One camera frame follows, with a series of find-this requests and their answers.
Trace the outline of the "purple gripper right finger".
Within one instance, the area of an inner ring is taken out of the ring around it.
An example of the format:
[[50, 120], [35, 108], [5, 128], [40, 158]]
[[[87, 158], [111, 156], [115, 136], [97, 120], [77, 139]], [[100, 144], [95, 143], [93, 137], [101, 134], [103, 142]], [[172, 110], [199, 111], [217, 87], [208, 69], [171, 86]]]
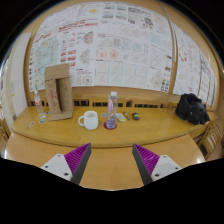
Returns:
[[137, 144], [133, 145], [132, 154], [144, 185], [181, 170], [168, 155], [159, 156]]

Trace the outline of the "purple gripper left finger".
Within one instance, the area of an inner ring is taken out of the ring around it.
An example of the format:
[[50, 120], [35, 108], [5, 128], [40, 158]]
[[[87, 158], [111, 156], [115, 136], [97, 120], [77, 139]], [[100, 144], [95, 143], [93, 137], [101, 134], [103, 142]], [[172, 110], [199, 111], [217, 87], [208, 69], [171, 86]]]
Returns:
[[88, 143], [65, 155], [56, 154], [42, 166], [42, 169], [79, 185], [90, 155], [91, 144]]

